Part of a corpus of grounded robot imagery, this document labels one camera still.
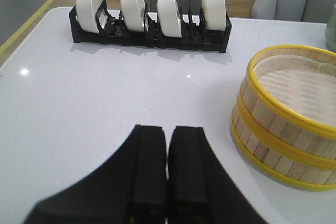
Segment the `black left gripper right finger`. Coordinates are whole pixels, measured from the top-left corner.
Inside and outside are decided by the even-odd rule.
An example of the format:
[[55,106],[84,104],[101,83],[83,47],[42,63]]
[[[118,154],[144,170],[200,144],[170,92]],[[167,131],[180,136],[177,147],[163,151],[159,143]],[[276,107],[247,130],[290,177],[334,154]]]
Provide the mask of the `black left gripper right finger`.
[[168,169],[169,223],[266,223],[218,161],[203,128],[175,128]]

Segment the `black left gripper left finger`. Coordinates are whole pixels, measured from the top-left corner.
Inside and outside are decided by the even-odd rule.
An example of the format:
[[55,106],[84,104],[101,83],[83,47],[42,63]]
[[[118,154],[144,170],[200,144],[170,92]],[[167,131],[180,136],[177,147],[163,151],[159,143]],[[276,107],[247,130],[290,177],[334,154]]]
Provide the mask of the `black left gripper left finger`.
[[166,141],[161,127],[136,125],[94,172],[38,202],[25,223],[165,223]]

